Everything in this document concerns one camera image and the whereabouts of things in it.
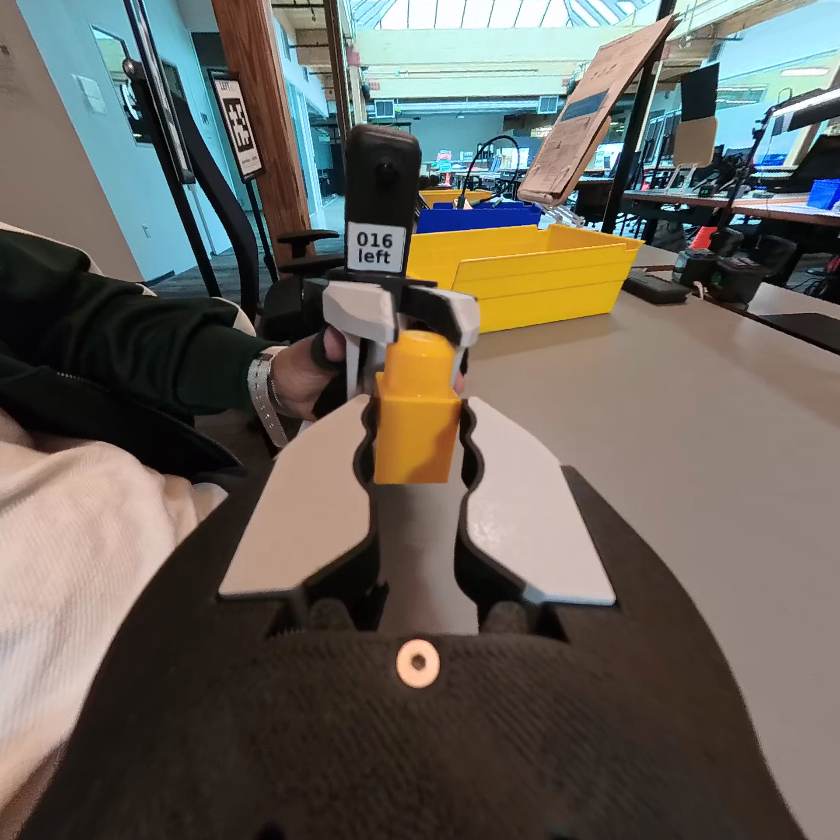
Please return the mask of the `black flat case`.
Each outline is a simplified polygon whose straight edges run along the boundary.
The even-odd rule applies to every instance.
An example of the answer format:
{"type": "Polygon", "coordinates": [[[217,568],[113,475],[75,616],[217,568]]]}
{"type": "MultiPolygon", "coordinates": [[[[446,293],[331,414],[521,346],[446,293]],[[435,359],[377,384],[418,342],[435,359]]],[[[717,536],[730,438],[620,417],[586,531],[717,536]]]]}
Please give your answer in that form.
{"type": "Polygon", "coordinates": [[[642,271],[632,271],[628,275],[623,291],[655,306],[680,305],[690,295],[687,287],[642,271]]]}

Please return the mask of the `yellow storage bin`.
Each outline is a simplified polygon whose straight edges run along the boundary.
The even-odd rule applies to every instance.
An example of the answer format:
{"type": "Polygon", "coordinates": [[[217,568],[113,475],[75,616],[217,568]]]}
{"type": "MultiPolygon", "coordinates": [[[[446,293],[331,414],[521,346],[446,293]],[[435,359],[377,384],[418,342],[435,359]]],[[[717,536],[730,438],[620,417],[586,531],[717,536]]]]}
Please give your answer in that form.
{"type": "Polygon", "coordinates": [[[561,224],[415,234],[406,273],[475,297],[492,333],[610,313],[642,244],[561,224]]]}

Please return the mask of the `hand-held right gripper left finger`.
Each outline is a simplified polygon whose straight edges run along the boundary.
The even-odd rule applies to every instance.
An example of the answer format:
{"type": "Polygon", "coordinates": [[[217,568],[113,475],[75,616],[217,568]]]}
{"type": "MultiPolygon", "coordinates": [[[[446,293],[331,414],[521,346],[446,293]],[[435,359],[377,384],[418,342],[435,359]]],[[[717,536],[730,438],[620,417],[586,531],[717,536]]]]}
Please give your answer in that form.
{"type": "Polygon", "coordinates": [[[355,601],[380,576],[359,395],[292,440],[275,460],[219,585],[224,599],[302,594],[355,601]]]}

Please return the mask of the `large cardboard panel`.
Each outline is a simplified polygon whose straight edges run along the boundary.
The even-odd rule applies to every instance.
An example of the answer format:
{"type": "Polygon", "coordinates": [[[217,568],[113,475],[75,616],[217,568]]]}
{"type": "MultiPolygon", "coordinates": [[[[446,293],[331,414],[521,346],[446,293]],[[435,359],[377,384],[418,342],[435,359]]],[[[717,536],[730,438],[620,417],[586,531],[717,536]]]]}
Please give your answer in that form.
{"type": "Polygon", "coordinates": [[[521,200],[556,207],[572,193],[606,136],[611,110],[675,26],[669,14],[597,50],[528,168],[521,200]]]}

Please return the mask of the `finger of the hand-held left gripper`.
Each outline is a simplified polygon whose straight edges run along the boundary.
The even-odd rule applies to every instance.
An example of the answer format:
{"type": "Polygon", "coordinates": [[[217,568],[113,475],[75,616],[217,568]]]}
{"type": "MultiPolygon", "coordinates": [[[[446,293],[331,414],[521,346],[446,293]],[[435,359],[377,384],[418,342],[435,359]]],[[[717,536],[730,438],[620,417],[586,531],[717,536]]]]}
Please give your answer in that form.
{"type": "Polygon", "coordinates": [[[396,303],[391,292],[373,283],[331,280],[322,293],[325,322],[357,339],[397,341],[396,303]]]}
{"type": "Polygon", "coordinates": [[[402,315],[409,326],[443,336],[457,350],[476,343],[480,334],[480,306],[468,294],[436,287],[405,287],[402,315]]]}

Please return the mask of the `wooden post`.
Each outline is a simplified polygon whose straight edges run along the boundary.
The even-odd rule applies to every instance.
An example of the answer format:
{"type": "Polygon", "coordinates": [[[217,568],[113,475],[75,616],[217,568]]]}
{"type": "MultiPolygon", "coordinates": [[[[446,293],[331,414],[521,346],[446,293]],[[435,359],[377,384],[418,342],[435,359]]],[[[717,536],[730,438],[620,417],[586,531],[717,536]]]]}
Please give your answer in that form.
{"type": "Polygon", "coordinates": [[[228,68],[244,89],[261,159],[259,195],[277,263],[291,259],[280,235],[310,228],[305,182],[293,129],[275,22],[268,1],[213,1],[228,68]]]}

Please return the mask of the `grey wristwatch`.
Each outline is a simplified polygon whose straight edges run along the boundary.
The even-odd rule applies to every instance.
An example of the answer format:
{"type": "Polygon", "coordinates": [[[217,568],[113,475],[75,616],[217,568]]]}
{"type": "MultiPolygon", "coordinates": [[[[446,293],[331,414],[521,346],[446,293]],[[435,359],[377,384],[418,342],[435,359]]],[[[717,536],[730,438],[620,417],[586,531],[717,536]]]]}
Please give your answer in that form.
{"type": "Polygon", "coordinates": [[[248,394],[263,431],[270,443],[282,450],[288,444],[288,437],[280,420],[282,405],[277,399],[272,366],[275,358],[286,347],[274,345],[262,350],[250,362],[247,370],[248,394]]]}

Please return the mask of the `black light bar lamp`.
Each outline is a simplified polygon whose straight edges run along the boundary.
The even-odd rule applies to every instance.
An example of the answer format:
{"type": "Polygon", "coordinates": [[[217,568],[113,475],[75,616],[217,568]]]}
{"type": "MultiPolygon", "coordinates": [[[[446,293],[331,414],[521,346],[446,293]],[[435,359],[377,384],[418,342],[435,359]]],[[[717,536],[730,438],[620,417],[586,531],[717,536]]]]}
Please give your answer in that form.
{"type": "Polygon", "coordinates": [[[839,85],[808,91],[770,111],[769,132],[776,136],[839,116],[839,85]]]}

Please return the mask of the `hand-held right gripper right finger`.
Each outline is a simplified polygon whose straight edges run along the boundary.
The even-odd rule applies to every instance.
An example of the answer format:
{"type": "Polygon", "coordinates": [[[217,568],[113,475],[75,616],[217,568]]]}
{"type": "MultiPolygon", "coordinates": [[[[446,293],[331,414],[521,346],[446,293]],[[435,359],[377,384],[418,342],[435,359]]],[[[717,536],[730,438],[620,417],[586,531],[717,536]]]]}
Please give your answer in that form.
{"type": "Polygon", "coordinates": [[[463,466],[476,457],[458,537],[508,593],[492,601],[614,606],[616,594],[558,458],[496,408],[470,397],[463,466]]]}

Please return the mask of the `black floor sign frame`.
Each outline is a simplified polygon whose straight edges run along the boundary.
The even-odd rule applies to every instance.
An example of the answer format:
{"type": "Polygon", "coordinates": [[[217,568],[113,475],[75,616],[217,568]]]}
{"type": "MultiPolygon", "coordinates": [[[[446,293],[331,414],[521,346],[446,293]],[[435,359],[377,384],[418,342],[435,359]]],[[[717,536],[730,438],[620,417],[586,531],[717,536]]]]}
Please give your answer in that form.
{"type": "Polygon", "coordinates": [[[189,176],[201,187],[230,241],[238,268],[239,306],[248,319],[255,320],[261,308],[259,248],[256,237],[245,211],[207,148],[186,100],[178,96],[172,97],[167,89],[163,89],[175,123],[174,140],[169,123],[161,116],[160,93],[148,82],[143,63],[127,58],[122,63],[122,70],[147,121],[152,145],[161,163],[164,178],[182,220],[207,294],[212,298],[223,296],[186,197],[185,186],[189,176]]]}

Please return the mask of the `black battery chargers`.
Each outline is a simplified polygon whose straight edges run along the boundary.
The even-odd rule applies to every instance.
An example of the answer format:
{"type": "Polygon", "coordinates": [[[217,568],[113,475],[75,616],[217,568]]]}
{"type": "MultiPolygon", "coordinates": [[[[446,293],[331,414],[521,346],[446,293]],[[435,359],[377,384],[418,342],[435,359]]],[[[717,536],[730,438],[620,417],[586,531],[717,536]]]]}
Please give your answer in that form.
{"type": "Polygon", "coordinates": [[[748,306],[770,267],[739,253],[743,235],[728,227],[714,229],[707,248],[679,252],[670,279],[719,303],[748,306]]]}

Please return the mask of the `wooden background desk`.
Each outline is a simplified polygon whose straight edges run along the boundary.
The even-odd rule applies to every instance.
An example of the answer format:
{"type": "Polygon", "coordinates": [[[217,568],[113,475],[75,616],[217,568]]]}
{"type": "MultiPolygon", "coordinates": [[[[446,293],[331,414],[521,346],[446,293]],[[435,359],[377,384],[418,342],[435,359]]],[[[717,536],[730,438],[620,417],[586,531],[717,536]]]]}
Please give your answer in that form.
{"type": "Polygon", "coordinates": [[[773,221],[839,228],[839,213],[806,204],[806,194],[742,197],[728,209],[728,199],[662,191],[627,191],[620,202],[624,214],[644,219],[663,219],[701,226],[717,224],[719,216],[731,215],[773,221]]]}

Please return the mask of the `small cardboard panel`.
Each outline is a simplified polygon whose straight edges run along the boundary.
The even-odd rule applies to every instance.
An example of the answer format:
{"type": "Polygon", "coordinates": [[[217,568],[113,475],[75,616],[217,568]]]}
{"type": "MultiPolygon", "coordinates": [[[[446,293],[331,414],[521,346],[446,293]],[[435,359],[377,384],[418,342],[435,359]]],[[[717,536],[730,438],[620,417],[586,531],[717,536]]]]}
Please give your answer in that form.
{"type": "Polygon", "coordinates": [[[674,169],[666,192],[675,188],[678,175],[688,173],[679,188],[684,192],[695,172],[712,162],[718,131],[716,117],[719,63],[699,68],[680,82],[681,111],[673,148],[674,169]]]}

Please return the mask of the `yellow toy block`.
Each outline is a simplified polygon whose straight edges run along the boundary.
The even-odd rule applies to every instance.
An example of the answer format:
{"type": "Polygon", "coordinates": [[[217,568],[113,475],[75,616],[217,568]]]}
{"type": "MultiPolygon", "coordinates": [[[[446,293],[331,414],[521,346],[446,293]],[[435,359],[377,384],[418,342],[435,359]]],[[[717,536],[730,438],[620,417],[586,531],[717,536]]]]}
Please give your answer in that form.
{"type": "Polygon", "coordinates": [[[454,364],[454,348],[434,332],[407,330],[387,346],[375,377],[375,484],[448,482],[461,409],[454,364]]]}

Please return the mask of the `black office chair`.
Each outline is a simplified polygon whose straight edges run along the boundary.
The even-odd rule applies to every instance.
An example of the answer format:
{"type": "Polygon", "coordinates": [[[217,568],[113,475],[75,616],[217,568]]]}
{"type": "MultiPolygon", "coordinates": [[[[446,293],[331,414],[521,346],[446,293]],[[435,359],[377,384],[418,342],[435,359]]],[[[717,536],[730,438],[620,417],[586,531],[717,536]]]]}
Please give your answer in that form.
{"type": "Polygon", "coordinates": [[[274,343],[294,343],[317,331],[320,301],[328,273],[344,265],[343,247],[326,255],[309,254],[310,246],[322,240],[337,240],[339,233],[329,229],[295,231],[277,237],[279,245],[290,249],[291,258],[276,264],[277,279],[266,293],[257,333],[274,343]]]}

